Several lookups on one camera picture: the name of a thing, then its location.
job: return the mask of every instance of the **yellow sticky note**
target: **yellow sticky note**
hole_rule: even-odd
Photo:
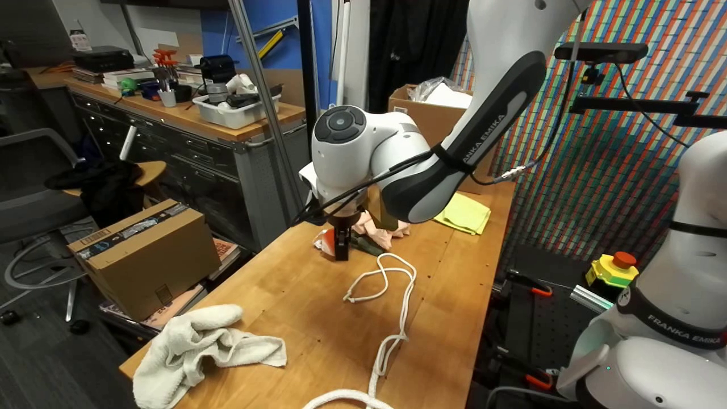
[[[479,237],[490,220],[490,209],[467,195],[454,194],[449,205],[433,220]]]

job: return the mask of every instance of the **wooden table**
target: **wooden table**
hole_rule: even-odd
[[[380,383],[380,398],[392,408],[466,408],[514,184],[464,187],[464,194],[493,212],[481,237],[422,222],[392,243],[392,252],[418,269],[408,343]],[[332,389],[366,392],[376,345],[397,328],[406,279],[392,276],[381,300],[343,303],[345,289],[375,269],[375,260],[352,252],[350,262],[330,262],[312,246],[317,233],[307,222],[287,229],[198,304],[240,304],[238,328],[282,337],[289,366],[212,368],[180,408],[301,408]],[[375,289],[375,279],[362,285],[362,291]],[[143,354],[146,347],[121,370],[131,377]]]
[[[136,117],[143,117],[143,118],[157,121],[157,122],[166,122],[171,127],[180,127],[180,129],[187,129],[187,133],[193,133],[193,135],[199,135],[207,139],[240,144],[249,136],[260,135],[267,127],[266,121],[257,121],[257,122],[249,122],[240,129],[226,129],[226,127],[204,122],[199,118],[199,109],[193,102],[180,102],[176,108],[166,109],[166,108],[162,108],[162,102],[146,101],[140,96],[121,97],[117,94],[114,94],[100,84],[80,83],[70,74],[64,74],[64,71],[31,68],[28,74],[39,89],[68,86],[73,94],[80,94],[84,97],[107,102],[117,109],[131,112]],[[304,121],[304,109],[295,108],[295,104],[279,102],[278,122],[287,126],[287,122],[295,122],[295,121]]]

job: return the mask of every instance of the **cardboard box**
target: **cardboard box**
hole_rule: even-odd
[[[454,127],[454,122],[462,118],[464,109],[456,108],[443,108],[443,104],[427,104],[427,102],[413,102],[408,97],[408,91],[413,84],[400,86],[388,96],[388,112],[404,112],[413,118],[422,136],[429,145],[440,144]],[[484,155],[479,167],[475,168],[475,176],[479,180],[490,178],[493,162],[498,156],[498,145],[493,145],[490,152]]]
[[[68,247],[93,285],[134,321],[149,319],[221,266],[204,217],[175,201]]]

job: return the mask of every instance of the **black chair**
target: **black chair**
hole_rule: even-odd
[[[4,281],[21,289],[13,300],[0,300],[0,311],[37,289],[70,287],[65,324],[81,333],[84,324],[73,321],[74,285],[81,269],[65,247],[59,227],[89,217],[80,197],[45,189],[45,180],[74,167],[73,147],[49,127],[0,136],[0,243],[37,239],[23,247],[4,269]],[[45,250],[47,262],[25,269],[34,250]]]

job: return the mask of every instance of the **striped fabric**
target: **striped fabric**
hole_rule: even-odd
[[[573,25],[563,38],[575,41],[575,33]],[[684,101],[685,91],[708,91],[700,114],[727,117],[727,0],[599,0],[589,12],[583,41],[648,44],[644,60],[622,66],[634,97]],[[542,151],[565,66],[549,62],[541,96],[501,142],[498,172]],[[615,66],[602,71],[599,86],[575,83],[575,94],[624,97]],[[651,118],[685,144],[710,135],[672,127],[668,114]],[[547,162],[518,183],[509,246],[581,262],[629,250],[644,264],[677,203],[682,152],[636,112],[567,114]]]

